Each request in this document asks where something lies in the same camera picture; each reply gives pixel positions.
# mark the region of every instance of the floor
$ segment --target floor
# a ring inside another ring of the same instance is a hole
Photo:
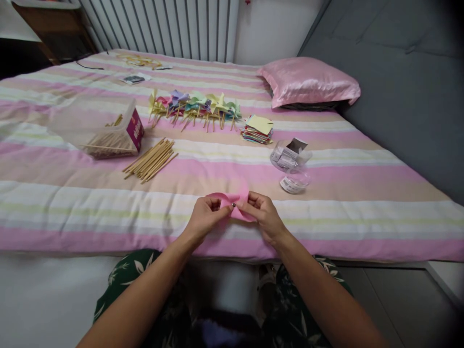
[[[89,329],[95,302],[117,257],[0,255],[0,347],[74,347]],[[420,267],[339,264],[354,296],[391,347],[438,347],[460,315],[459,303]],[[256,267],[223,261],[189,266],[202,289],[198,305],[254,314]]]

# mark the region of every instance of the leaf print fabric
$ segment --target leaf print fabric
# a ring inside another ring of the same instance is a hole
[[[144,249],[123,257],[108,276],[108,289],[97,301],[94,322],[161,253]],[[328,258],[315,256],[324,270],[351,293],[340,271]],[[191,347],[191,318],[184,301],[181,282],[173,287],[142,348]],[[331,347],[319,326],[306,308],[288,271],[281,265],[276,275],[274,308],[262,326],[263,346],[275,348]]]

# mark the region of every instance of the person's right hand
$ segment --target person's right hand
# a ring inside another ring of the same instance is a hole
[[[237,203],[237,207],[258,221],[262,237],[273,247],[290,234],[269,197],[250,191],[248,202]]]

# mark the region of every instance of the bed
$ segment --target bed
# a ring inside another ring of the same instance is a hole
[[[185,227],[196,199],[238,192],[243,185],[268,195],[288,229],[313,254],[377,261],[464,261],[464,208],[362,134],[335,112],[271,109],[257,67],[150,56],[174,68],[134,70],[113,50],[76,63],[0,82],[0,249],[59,254],[164,249]],[[128,86],[140,71],[152,79]],[[279,186],[273,145],[245,142],[224,127],[173,128],[164,118],[148,126],[148,96],[173,89],[225,93],[242,114],[274,122],[273,141],[308,142],[312,183],[301,195]],[[140,184],[121,172],[133,158],[94,161],[47,125],[78,94],[131,96],[146,132],[142,148],[162,137],[179,156],[155,179]],[[195,255],[244,261],[276,257],[254,224],[230,220]]]

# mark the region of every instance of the upholstered headboard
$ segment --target upholstered headboard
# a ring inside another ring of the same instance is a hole
[[[300,55],[356,78],[362,95],[342,116],[464,205],[464,60],[453,20],[433,0],[326,1]]]

